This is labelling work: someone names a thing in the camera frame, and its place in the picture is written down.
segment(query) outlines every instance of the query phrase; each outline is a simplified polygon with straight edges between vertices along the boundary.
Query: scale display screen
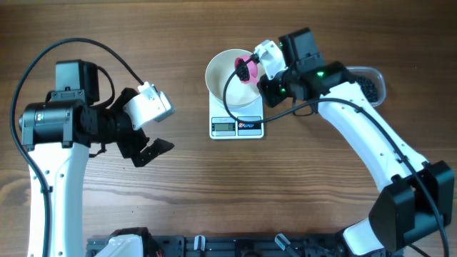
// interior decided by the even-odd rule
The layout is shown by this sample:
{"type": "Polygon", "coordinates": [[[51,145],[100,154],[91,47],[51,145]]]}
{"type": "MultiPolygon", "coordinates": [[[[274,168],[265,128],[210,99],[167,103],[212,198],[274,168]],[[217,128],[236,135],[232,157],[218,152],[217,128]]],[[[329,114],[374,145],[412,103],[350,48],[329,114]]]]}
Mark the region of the scale display screen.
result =
{"type": "Polygon", "coordinates": [[[214,131],[233,131],[235,124],[214,124],[214,131]]]}

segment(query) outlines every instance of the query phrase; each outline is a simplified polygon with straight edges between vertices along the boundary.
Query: scale brand logo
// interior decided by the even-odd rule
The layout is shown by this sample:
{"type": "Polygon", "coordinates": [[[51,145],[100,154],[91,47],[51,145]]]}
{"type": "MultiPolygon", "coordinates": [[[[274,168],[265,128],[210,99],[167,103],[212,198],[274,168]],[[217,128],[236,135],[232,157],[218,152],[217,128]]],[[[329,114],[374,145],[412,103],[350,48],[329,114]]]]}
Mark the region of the scale brand logo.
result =
{"type": "Polygon", "coordinates": [[[239,128],[252,128],[252,127],[254,127],[254,124],[243,124],[243,123],[240,123],[240,124],[238,124],[238,127],[239,128]]]}

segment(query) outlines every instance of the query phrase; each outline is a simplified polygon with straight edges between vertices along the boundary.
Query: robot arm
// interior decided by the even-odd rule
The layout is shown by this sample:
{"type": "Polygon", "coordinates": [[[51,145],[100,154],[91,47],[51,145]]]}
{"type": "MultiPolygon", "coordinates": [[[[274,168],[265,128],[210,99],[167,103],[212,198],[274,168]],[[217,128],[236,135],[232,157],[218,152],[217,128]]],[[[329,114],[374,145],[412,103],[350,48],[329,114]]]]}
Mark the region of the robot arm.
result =
{"type": "MultiPolygon", "coordinates": [[[[50,256],[84,255],[82,190],[91,143],[101,143],[102,149],[106,143],[117,143],[122,156],[131,158],[137,167],[174,146],[158,138],[146,147],[149,138],[141,129],[148,122],[162,121],[174,112],[165,93],[145,82],[138,87],[139,93],[124,89],[109,109],[98,109],[91,106],[98,101],[99,90],[93,67],[80,60],[58,63],[52,101],[29,104],[20,120],[22,145],[43,171],[49,186],[50,256]]],[[[44,248],[45,204],[32,168],[30,175],[28,256],[40,256],[44,248]]]]}
{"type": "Polygon", "coordinates": [[[411,169],[424,181],[425,190],[430,192],[447,226],[452,213],[452,170],[443,161],[429,164],[408,146],[370,105],[343,64],[325,65],[309,29],[282,36],[279,41],[281,49],[274,42],[265,41],[256,47],[256,56],[252,58],[268,69],[257,83],[263,102],[274,107],[293,97],[314,103],[312,110],[343,135],[367,166],[381,193],[369,217],[343,231],[344,244],[352,254],[362,256],[382,248],[396,252],[438,230],[425,192],[411,169]],[[396,153],[393,144],[411,167],[396,153]]]}

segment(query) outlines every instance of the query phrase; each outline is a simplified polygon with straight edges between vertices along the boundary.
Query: wooden table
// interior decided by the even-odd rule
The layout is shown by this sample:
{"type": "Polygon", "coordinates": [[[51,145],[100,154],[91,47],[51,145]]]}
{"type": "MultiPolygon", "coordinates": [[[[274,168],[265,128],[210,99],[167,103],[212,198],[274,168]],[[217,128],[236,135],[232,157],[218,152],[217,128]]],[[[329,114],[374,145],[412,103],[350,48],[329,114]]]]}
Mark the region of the wooden table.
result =
{"type": "MultiPolygon", "coordinates": [[[[173,151],[144,168],[122,159],[115,145],[89,161],[84,238],[133,226],[155,235],[333,233],[367,217],[378,195],[358,156],[319,115],[267,124],[261,140],[211,140],[206,65],[226,49],[252,51],[264,39],[308,26],[327,61],[379,69],[388,96],[377,110],[430,161],[443,159],[457,169],[455,10],[437,1],[337,0],[0,6],[0,256],[24,256],[29,236],[29,172],[11,140],[11,97],[49,44],[75,36],[100,41],[176,106],[169,119],[144,128],[151,138],[174,142],[173,151]]],[[[103,66],[118,94],[138,86],[102,49],[61,46],[31,72],[16,120],[25,105],[43,101],[54,88],[56,61],[69,59],[103,66]]],[[[100,77],[107,99],[109,85],[100,77]]],[[[265,115],[290,104],[265,108],[265,115]]],[[[447,228],[454,255],[455,224],[447,228]]],[[[438,233],[418,245],[442,254],[438,233]]]]}

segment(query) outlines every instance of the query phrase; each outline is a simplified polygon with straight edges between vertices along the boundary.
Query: scale platform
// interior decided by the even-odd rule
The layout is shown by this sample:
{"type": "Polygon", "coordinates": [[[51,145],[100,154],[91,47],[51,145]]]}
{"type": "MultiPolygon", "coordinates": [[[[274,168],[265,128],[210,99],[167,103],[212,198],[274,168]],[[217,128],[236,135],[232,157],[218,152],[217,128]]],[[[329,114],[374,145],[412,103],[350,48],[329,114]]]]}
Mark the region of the scale platform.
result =
{"type": "MultiPolygon", "coordinates": [[[[252,104],[231,111],[243,121],[263,119],[262,98],[258,97],[252,104]]],[[[209,94],[209,136],[212,139],[255,139],[263,138],[263,124],[243,124],[232,119],[213,95],[209,94]]]]}

